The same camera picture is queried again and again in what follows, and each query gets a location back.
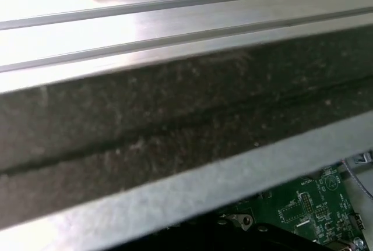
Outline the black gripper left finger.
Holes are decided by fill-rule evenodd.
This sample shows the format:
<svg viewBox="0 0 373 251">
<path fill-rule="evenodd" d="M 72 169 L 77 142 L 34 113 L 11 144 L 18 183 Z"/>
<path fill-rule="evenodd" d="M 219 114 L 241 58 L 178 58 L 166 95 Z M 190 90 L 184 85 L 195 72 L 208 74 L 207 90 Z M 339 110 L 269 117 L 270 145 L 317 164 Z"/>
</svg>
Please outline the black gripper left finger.
<svg viewBox="0 0 373 251">
<path fill-rule="evenodd" d="M 198 246 L 200 236 L 197 226 L 181 225 L 124 243 L 116 250 L 192 250 Z"/>
</svg>

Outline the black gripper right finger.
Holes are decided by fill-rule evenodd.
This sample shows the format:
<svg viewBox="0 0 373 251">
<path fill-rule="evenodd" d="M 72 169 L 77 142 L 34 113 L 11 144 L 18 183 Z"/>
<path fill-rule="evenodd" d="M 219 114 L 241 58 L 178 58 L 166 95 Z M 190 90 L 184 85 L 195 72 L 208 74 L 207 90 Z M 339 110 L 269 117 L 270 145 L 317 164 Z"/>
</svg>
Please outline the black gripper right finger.
<svg viewBox="0 0 373 251">
<path fill-rule="evenodd" d="M 209 250 L 320 250 L 311 240 L 278 228 L 258 223 L 244 231 L 231 221 L 206 220 L 201 223 Z"/>
</svg>

